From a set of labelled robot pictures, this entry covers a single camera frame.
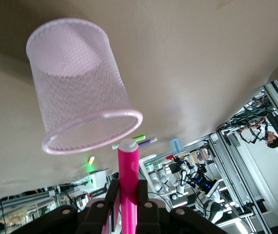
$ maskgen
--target screw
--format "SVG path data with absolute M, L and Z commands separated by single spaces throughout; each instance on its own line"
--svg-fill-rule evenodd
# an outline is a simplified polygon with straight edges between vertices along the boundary
M 184 210 L 183 209 L 177 209 L 176 213 L 179 215 L 184 215 Z
M 97 204 L 97 207 L 98 207 L 98 208 L 102 208 L 103 206 L 104 206 L 103 203 L 98 203 L 98 204 Z
M 63 215 L 67 215 L 67 214 L 69 214 L 70 212 L 71 212 L 70 209 L 65 209 L 65 210 L 62 211 L 62 214 L 63 214 Z
M 152 205 L 152 203 L 151 202 L 146 202 L 145 204 L 144 204 L 144 207 L 145 208 L 151 208 L 153 205 Z

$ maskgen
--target pink marker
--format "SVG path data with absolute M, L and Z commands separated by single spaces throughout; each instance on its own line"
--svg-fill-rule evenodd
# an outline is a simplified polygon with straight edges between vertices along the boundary
M 134 139 L 119 144 L 119 194 L 121 206 L 121 232 L 135 234 L 139 183 L 139 146 Z

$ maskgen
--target ceiling light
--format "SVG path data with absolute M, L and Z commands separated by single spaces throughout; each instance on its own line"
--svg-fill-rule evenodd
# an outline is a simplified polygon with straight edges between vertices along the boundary
M 245 229 L 245 227 L 241 222 L 236 222 L 236 226 L 242 234 L 248 234 L 247 230 Z
M 240 222 L 241 219 L 240 218 L 232 218 L 232 219 L 229 219 L 227 221 L 224 221 L 224 222 L 221 222 L 221 223 L 217 223 L 216 226 L 218 227 L 225 227 L 225 226 L 228 226 L 230 224 L 233 224 L 233 223 L 236 223 L 236 222 Z
M 228 189 L 228 188 L 227 187 L 223 187 L 223 188 L 219 189 L 219 191 L 224 191 L 226 189 Z
M 89 158 L 88 164 L 91 165 L 94 162 L 94 160 L 95 160 L 95 156 L 91 156 Z
M 178 206 L 183 206 L 183 205 L 185 205 L 185 204 L 187 204 L 187 203 L 188 203 L 187 201 L 184 201 L 184 202 L 182 202 L 182 203 L 179 203 L 179 204 L 173 206 L 173 208 L 176 208 L 176 207 L 178 207 Z
M 228 207 L 227 209 L 223 210 L 224 213 L 228 211 L 231 211 L 231 207 Z

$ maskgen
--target green marker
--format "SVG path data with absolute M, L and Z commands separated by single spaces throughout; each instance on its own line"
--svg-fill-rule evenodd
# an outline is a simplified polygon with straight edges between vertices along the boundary
M 141 135 L 141 136 L 137 136 L 135 138 L 133 138 L 136 142 L 142 141 L 145 139 L 145 135 Z M 112 145 L 112 149 L 116 150 L 119 147 L 119 143 Z

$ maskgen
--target person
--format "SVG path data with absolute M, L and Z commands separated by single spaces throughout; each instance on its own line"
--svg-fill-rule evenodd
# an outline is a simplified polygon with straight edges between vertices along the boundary
M 267 146 L 273 149 L 278 147 L 278 137 L 274 132 L 268 131 Z
M 265 121 L 265 119 L 262 119 L 260 122 L 258 122 L 255 125 L 250 125 L 250 127 L 245 126 L 245 127 L 241 128 L 241 129 L 239 129 L 237 131 L 237 133 L 241 134 L 242 131 L 247 130 L 249 128 L 251 128 L 252 130 L 259 129 L 260 128 L 260 123 L 263 123 L 264 121 Z M 266 140 L 266 144 L 267 144 L 267 146 L 269 148 L 272 148 L 272 149 L 278 147 L 278 137 L 275 135 L 274 132 L 268 131 L 268 139 Z

